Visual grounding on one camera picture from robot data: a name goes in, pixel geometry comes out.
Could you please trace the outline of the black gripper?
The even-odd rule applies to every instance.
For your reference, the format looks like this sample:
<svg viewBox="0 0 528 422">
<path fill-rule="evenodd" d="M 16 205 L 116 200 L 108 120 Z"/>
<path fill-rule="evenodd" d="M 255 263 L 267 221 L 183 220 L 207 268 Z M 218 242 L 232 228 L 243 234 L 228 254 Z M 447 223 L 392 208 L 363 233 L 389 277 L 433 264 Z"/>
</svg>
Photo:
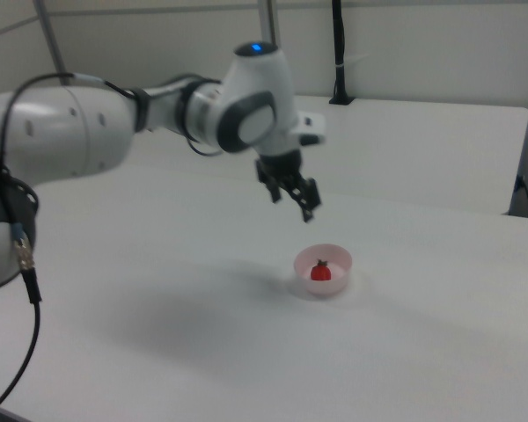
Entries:
<svg viewBox="0 0 528 422">
<path fill-rule="evenodd" d="M 255 161 L 258 180 L 265 184 L 273 203 L 282 199 L 278 184 L 285 183 L 285 190 L 301 209 L 304 222 L 310 222 L 314 210 L 321 205 L 319 189 L 314 178 L 303 178 L 303 163 L 299 149 L 279 156 L 259 155 Z"/>
</svg>

